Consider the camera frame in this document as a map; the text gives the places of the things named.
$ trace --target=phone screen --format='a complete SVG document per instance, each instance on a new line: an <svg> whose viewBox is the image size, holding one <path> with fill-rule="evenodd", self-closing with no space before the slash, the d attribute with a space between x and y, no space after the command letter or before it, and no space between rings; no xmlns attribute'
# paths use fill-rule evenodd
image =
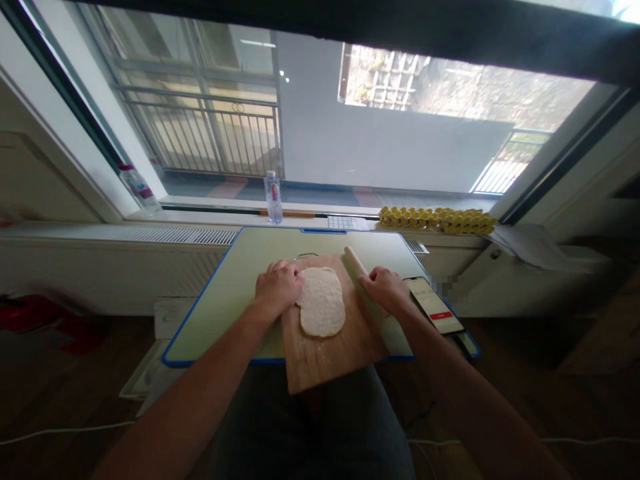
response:
<svg viewBox="0 0 640 480"><path fill-rule="evenodd" d="M465 330L447 304L440 298L424 277L405 279L405 283L411 290L411 295L416 301L424 316L442 335L458 333Z"/></svg>

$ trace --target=balcony railing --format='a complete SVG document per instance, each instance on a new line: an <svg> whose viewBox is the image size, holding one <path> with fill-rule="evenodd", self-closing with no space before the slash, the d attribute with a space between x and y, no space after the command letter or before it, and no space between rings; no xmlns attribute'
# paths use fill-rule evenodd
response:
<svg viewBox="0 0 640 480"><path fill-rule="evenodd" d="M514 128L471 192L506 192L552 135L550 131Z"/></svg>
<svg viewBox="0 0 640 480"><path fill-rule="evenodd" d="M166 170L282 177L277 104L116 87Z"/></svg>

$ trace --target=gray pants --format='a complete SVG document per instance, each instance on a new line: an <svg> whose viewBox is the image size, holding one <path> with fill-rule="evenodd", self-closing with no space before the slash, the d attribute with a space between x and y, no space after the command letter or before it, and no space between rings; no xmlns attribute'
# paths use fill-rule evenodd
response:
<svg viewBox="0 0 640 480"><path fill-rule="evenodd" d="M250 366L213 441L216 479L414 479L409 444L373 367L320 387L319 417L280 366Z"/></svg>

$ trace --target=red object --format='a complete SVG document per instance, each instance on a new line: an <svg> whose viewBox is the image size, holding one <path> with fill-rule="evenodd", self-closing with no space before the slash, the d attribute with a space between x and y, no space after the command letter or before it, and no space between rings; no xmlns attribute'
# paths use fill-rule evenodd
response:
<svg viewBox="0 0 640 480"><path fill-rule="evenodd" d="M451 312L442 312L442 313L434 313L433 315L430 315L429 318L431 320L442 320L444 318L449 318L452 316L453 314Z"/></svg>
<svg viewBox="0 0 640 480"><path fill-rule="evenodd" d="M104 330L41 295L5 300L0 329L47 340L72 355L85 355L105 339Z"/></svg>

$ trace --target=flattened dough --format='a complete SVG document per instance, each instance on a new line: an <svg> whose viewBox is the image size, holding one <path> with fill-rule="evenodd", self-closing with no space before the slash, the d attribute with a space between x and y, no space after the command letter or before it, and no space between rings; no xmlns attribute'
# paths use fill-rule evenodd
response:
<svg viewBox="0 0 640 480"><path fill-rule="evenodd" d="M334 336L345 324L345 304L338 276L328 267L308 268L300 275L305 278L297 302L302 330L313 337Z"/></svg>

